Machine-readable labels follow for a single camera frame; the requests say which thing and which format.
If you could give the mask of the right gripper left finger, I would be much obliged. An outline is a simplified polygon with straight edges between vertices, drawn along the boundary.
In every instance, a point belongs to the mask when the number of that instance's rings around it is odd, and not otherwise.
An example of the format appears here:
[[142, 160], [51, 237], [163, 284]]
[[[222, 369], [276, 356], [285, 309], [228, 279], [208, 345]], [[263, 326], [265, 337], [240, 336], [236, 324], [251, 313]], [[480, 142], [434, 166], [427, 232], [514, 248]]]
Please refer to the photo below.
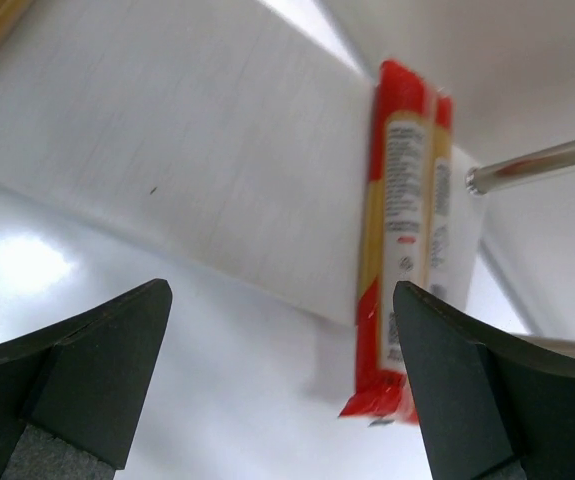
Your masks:
[[126, 466], [172, 290], [154, 279], [0, 344], [0, 479], [112, 479]]

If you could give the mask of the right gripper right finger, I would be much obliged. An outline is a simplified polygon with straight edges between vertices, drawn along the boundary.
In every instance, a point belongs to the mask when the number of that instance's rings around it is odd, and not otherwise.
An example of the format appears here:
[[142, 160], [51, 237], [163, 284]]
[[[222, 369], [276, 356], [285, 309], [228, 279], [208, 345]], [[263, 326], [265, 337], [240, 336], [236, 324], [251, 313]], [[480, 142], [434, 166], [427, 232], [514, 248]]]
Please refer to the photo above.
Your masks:
[[393, 293], [435, 479], [575, 479], [575, 341], [512, 335], [411, 282]]

